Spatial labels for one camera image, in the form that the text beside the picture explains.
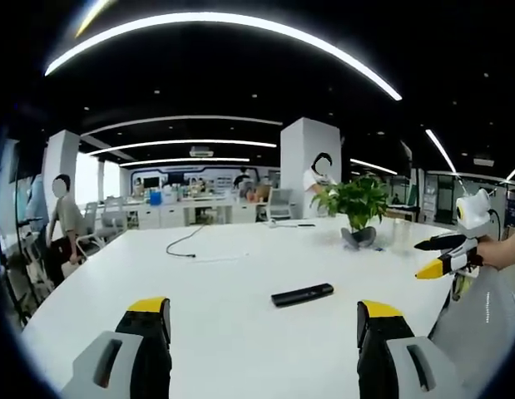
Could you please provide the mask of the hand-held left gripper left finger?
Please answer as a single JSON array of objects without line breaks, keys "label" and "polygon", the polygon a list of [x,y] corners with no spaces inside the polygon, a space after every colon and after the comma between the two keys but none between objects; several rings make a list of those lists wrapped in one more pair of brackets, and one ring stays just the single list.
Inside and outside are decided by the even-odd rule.
[{"label": "hand-held left gripper left finger", "polygon": [[62,398],[167,398],[172,359],[170,300],[133,303],[73,361]]}]

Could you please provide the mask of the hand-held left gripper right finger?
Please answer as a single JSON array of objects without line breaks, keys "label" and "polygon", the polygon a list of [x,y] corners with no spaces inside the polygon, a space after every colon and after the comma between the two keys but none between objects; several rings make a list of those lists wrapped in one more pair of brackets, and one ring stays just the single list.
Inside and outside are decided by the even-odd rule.
[{"label": "hand-held left gripper right finger", "polygon": [[388,304],[357,303],[357,347],[361,398],[464,397],[448,357]]}]

